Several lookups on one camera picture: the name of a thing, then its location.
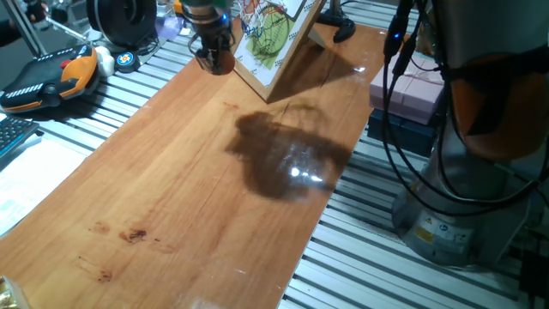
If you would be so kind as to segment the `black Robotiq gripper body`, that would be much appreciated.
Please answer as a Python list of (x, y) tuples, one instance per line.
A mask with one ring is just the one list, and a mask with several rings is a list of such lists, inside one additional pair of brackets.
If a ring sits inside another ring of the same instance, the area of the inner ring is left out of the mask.
[(202, 47), (222, 51), (222, 35), (232, 33), (232, 3), (186, 3), (184, 15), (200, 38)]

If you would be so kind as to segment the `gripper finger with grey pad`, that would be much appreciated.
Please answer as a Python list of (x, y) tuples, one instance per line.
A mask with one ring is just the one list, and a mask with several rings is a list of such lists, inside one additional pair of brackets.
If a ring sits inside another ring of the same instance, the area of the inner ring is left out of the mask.
[(196, 51), (195, 57), (201, 68), (207, 72), (214, 71), (214, 58), (208, 48), (200, 48)]

